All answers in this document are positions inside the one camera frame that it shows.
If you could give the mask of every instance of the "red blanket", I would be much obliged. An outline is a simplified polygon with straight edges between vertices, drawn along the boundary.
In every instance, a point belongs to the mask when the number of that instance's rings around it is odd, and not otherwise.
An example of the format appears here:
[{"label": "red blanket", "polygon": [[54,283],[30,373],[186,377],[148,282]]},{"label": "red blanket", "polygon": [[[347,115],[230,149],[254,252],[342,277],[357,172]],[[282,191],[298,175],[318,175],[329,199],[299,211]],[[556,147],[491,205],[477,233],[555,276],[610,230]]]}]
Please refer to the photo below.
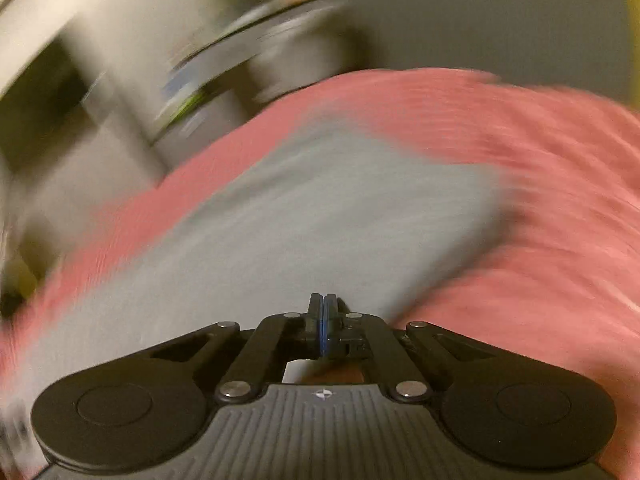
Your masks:
[{"label": "red blanket", "polygon": [[522,89],[453,70],[362,72],[292,94],[119,208],[5,333],[7,387],[20,352],[70,300],[272,150],[327,105],[419,153],[502,168],[507,239],[412,311],[450,330],[598,381],[618,428],[601,463],[640,478],[640,118],[567,89]]}]

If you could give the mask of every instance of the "silver screw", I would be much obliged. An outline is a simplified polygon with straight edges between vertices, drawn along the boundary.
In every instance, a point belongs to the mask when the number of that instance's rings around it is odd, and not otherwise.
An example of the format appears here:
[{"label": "silver screw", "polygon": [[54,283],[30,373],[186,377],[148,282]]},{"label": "silver screw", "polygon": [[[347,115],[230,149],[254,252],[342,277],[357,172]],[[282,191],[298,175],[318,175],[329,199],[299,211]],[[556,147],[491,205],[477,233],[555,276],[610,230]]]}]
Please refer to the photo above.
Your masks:
[{"label": "silver screw", "polygon": [[231,399],[245,396],[250,391],[251,385],[245,381],[229,381],[220,386],[220,393]]},{"label": "silver screw", "polygon": [[403,397],[419,397],[427,391],[427,385],[420,381],[402,381],[396,384],[396,392]]}]

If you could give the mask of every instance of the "ribbed gray plate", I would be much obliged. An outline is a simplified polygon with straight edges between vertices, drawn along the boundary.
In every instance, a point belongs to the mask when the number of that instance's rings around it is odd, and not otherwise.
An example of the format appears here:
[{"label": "ribbed gray plate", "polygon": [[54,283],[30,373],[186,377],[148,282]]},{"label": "ribbed gray plate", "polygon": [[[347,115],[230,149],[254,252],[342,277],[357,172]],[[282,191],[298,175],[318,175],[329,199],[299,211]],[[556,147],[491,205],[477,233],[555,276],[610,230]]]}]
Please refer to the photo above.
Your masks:
[{"label": "ribbed gray plate", "polygon": [[[274,384],[261,399],[219,410],[203,437],[128,480],[609,480],[595,464],[559,473],[510,472],[465,454],[421,406],[373,384]],[[41,480],[88,480],[52,466]]]}]

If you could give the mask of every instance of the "gray towel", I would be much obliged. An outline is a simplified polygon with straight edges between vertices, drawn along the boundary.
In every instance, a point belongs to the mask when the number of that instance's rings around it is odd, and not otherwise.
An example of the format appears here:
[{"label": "gray towel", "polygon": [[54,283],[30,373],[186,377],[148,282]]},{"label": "gray towel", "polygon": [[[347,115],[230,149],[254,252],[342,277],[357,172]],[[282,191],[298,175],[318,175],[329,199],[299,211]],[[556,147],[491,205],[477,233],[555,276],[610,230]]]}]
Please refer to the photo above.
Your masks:
[{"label": "gray towel", "polygon": [[15,396],[30,408],[64,375],[220,320],[304,312],[313,292],[391,320],[495,243],[495,184],[311,121],[80,298],[28,352]]}]

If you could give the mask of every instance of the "wall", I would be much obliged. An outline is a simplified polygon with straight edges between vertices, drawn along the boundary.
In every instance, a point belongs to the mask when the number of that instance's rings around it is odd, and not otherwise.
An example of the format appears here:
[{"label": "wall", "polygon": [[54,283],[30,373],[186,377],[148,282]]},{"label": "wall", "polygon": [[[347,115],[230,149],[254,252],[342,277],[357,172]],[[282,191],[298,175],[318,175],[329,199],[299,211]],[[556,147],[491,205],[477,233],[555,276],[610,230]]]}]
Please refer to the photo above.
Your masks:
[{"label": "wall", "polygon": [[204,26],[198,0],[14,0],[0,13],[0,92],[72,18],[152,128],[172,51]]}]

